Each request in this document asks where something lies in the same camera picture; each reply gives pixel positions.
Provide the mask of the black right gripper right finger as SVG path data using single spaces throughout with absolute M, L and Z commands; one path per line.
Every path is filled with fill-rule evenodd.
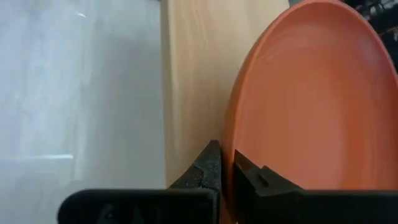
M 305 190 L 234 153 L 239 224 L 398 224 L 398 190 Z

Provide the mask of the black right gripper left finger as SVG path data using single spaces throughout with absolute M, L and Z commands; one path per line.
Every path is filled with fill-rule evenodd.
M 167 189 L 86 189 L 60 205 L 57 224 L 219 224 L 221 146 L 211 140 Z

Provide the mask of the orange plate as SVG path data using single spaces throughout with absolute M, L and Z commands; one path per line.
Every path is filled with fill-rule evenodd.
M 360 14 L 304 0 L 253 45 L 226 115 L 223 223 L 239 224 L 236 151 L 305 190 L 398 190 L 398 76 Z

